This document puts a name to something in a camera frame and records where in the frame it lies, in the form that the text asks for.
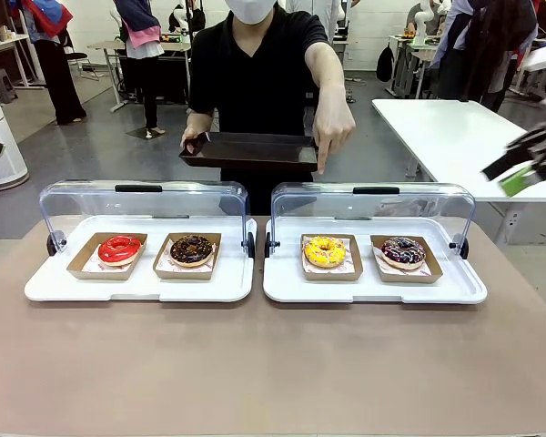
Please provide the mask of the person's left hand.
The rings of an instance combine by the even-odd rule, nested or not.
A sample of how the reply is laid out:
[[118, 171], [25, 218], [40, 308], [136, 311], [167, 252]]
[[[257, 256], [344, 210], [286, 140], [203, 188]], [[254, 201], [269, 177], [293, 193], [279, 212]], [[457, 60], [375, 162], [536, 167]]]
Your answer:
[[313, 134], [318, 147], [318, 173], [323, 174], [330, 154], [337, 153], [349, 139], [356, 123], [345, 97], [319, 97]]

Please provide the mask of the person's right hand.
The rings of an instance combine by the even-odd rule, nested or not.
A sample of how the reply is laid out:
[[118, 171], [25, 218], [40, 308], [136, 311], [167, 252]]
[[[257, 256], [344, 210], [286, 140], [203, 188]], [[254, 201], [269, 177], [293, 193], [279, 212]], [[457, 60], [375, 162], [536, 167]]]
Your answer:
[[181, 149], [189, 155], [195, 155], [207, 142], [207, 134], [196, 127], [189, 126], [181, 138]]

